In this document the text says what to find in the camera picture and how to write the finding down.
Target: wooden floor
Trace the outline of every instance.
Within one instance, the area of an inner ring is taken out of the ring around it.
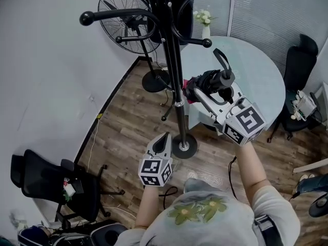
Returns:
[[[148,142],[165,131],[171,132],[173,136],[178,133],[174,111],[167,121],[160,120],[167,110],[167,106],[161,107],[159,104],[166,101],[165,91],[148,93],[142,89],[141,79],[146,72],[146,63],[139,62],[111,101],[99,122],[89,165],[89,172],[97,174],[100,166],[107,164],[108,169],[102,176],[102,188],[107,191],[124,189],[126,192],[124,196],[102,195],[103,205],[110,208],[119,206],[134,216],[138,212],[143,191],[137,175],[138,162]],[[95,132],[79,161],[86,168]],[[182,193],[183,183],[190,170],[197,172],[201,179],[211,185],[231,193],[228,164],[234,157],[232,142],[227,137],[218,137],[203,125],[194,127],[191,133],[198,141],[198,151],[194,157],[186,160],[173,157],[175,172],[169,184],[161,190],[164,192],[169,186],[177,186],[179,192],[167,198],[167,206]],[[312,132],[297,132],[291,141],[287,141],[283,130],[279,129],[272,143],[268,144],[266,139],[269,133],[263,132],[253,145],[269,181],[284,198],[289,199],[302,175],[293,174],[293,168],[326,158],[328,135],[323,127],[319,127]],[[238,199],[247,202],[237,163],[232,167],[232,182]],[[308,214],[309,206],[318,197],[318,193],[302,194],[291,201],[302,225],[297,245],[316,245],[322,235],[328,235],[328,216],[311,218]],[[129,228],[133,227],[134,217],[130,214],[119,209],[107,210],[111,212],[111,218]],[[103,216],[99,214],[98,218],[103,219]]]

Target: black office chair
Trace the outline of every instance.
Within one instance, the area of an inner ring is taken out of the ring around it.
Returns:
[[[31,150],[26,150],[24,156],[13,155],[11,159],[10,177],[12,182],[22,189],[22,193],[30,198],[46,199],[59,204],[56,218],[62,224],[63,229],[69,228],[69,219],[81,216],[82,218],[93,222],[96,220],[98,211],[105,217],[110,213],[106,212],[101,205],[100,195],[123,195],[125,192],[104,192],[100,190],[100,178],[107,165],[100,168],[98,176],[85,172],[81,166],[72,161],[63,159],[60,166],[41,158]],[[66,203],[64,197],[64,178],[69,178],[80,188],[70,201]],[[61,205],[65,205],[75,212],[70,215],[60,213]]]
[[[300,131],[305,128],[312,129],[320,123],[316,119],[317,112],[320,112],[320,107],[314,93],[310,93],[314,100],[317,111],[306,118],[306,121],[291,119],[293,108],[291,101],[296,99],[297,90],[302,90],[312,72],[312,69],[317,61],[318,46],[310,37],[300,34],[300,45],[298,47],[290,47],[287,53],[286,71],[283,78],[286,89],[285,104],[279,114],[274,130],[271,136],[267,139],[271,143],[274,133],[277,131],[280,124],[288,132],[287,140],[293,137],[295,131]]]

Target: red object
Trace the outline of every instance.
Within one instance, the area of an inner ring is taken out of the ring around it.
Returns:
[[[189,80],[186,80],[186,79],[183,80],[183,87],[182,87],[182,89],[187,88],[188,82],[189,82]],[[187,101],[188,101],[189,104],[195,103],[195,101],[191,101],[189,99],[187,99]]]

